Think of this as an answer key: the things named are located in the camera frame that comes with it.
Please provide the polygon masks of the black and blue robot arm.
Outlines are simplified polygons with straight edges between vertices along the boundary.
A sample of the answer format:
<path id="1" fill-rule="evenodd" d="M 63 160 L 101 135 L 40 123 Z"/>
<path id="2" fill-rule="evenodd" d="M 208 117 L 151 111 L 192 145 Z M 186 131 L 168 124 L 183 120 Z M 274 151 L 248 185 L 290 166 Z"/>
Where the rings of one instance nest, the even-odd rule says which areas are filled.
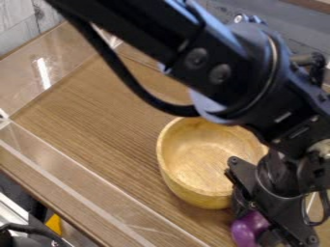
<path id="1" fill-rule="evenodd" d="M 319 196 L 330 219 L 330 93 L 325 57 L 296 55 L 258 16 L 222 23 L 195 0 L 47 0 L 87 39 L 139 98 L 179 117 L 238 125 L 268 146 L 258 163 L 234 156 L 238 247 L 321 247 L 306 198 Z M 141 87 L 99 29 L 155 59 L 190 89 L 175 105 Z"/>

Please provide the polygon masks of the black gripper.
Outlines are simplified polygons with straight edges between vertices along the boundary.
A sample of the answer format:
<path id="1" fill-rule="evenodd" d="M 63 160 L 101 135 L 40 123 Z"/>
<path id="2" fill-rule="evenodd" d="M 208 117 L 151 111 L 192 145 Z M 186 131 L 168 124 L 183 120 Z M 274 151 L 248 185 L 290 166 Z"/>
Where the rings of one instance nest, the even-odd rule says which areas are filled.
<path id="1" fill-rule="evenodd" d="M 268 146 L 256 164 L 232 156 L 226 177 L 234 183 L 234 206 L 259 247 L 318 247 L 314 228 L 323 224 L 307 214 L 306 197 L 319 196 L 323 219 L 330 218 L 330 119 L 258 119 L 243 126 Z"/>

